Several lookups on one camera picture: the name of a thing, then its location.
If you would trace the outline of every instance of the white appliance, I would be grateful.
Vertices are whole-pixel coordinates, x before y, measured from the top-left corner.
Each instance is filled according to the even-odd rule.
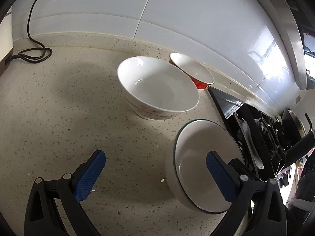
[[[5,64],[5,60],[12,54],[12,52],[12,8],[10,8],[0,23],[0,76],[8,67],[8,64]]]

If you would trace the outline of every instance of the tile grout line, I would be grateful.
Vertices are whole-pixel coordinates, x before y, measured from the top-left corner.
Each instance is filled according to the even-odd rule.
[[[143,16],[144,10],[145,10],[146,5],[148,4],[148,2],[149,2],[149,0],[147,0],[147,2],[146,2],[146,3],[145,3],[145,5],[144,5],[143,11],[142,11],[142,13],[141,13],[141,15],[140,15],[140,19],[139,19],[139,22],[138,22],[138,25],[137,25],[136,31],[134,32],[133,39],[134,39],[134,38],[135,38],[135,36],[136,36],[136,33],[137,33],[137,30],[138,30],[138,27],[139,27],[140,21],[141,21],[141,19],[142,19],[142,16]]]

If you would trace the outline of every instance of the countertop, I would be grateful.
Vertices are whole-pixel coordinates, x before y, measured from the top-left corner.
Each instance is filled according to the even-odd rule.
[[[0,210],[17,235],[23,235],[34,179],[73,172],[95,149],[108,160],[81,204],[102,235],[209,235],[223,217],[191,211],[161,182],[165,154],[182,125],[206,118],[223,126],[212,99],[201,92],[194,110],[170,120],[138,117],[124,101],[116,73],[131,56],[54,47],[43,63],[16,59],[1,76]]]

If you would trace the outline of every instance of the silver screw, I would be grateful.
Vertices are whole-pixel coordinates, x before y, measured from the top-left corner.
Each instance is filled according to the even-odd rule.
[[[67,180],[67,179],[70,179],[71,178],[71,174],[70,173],[66,173],[63,175],[63,179]]]
[[[269,182],[272,183],[272,184],[276,184],[277,183],[277,181],[275,179],[273,179],[273,178],[270,178]]]
[[[241,175],[241,176],[240,176],[240,179],[241,179],[242,181],[247,181],[247,180],[248,180],[248,176],[246,176],[246,175]]]
[[[41,182],[42,182],[42,178],[41,177],[36,178],[35,183],[39,184]]]

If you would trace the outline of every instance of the green rim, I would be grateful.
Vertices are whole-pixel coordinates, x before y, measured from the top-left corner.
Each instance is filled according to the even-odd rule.
[[[175,170],[176,179],[177,179],[177,182],[178,182],[178,184],[180,185],[180,187],[181,187],[183,193],[185,194],[185,196],[186,196],[187,199],[189,200],[189,202],[190,202],[191,204],[193,204],[197,209],[199,209],[199,210],[202,211],[203,213],[207,213],[207,214],[222,214],[222,213],[228,211],[229,209],[224,210],[224,211],[221,211],[221,212],[210,212],[210,211],[204,210],[202,207],[200,207],[200,206],[198,206],[196,203],[194,203],[194,202],[192,201],[192,199],[190,199],[190,197],[186,194],[186,192],[185,192],[185,190],[184,190],[184,188],[183,188],[183,186],[182,186],[182,184],[181,184],[181,182],[180,182],[180,180],[179,180],[178,174],[177,174],[176,161],[175,161],[175,150],[176,150],[176,144],[177,144],[178,138],[179,138],[179,136],[181,135],[181,133],[182,133],[182,131],[184,130],[184,128],[186,128],[190,123],[195,122],[195,121],[198,121],[198,120],[204,120],[204,121],[213,122],[214,124],[216,124],[216,125],[218,125],[219,127],[223,128],[222,126],[220,126],[220,125],[217,124],[216,122],[211,121],[211,120],[207,120],[207,119],[194,119],[194,120],[191,120],[191,121],[187,122],[185,125],[183,125],[183,126],[181,127],[181,129],[179,130],[179,132],[177,133],[177,135],[176,135],[176,137],[175,137],[175,142],[174,142],[174,147],[173,147],[173,167],[174,167],[174,170]],[[231,138],[233,139],[233,141],[235,142],[235,144],[238,146],[238,144],[236,143],[235,139],[234,139],[232,136],[231,136]],[[241,156],[242,156],[243,163],[244,163],[244,157],[243,157],[241,151],[240,151],[240,154],[241,154]]]

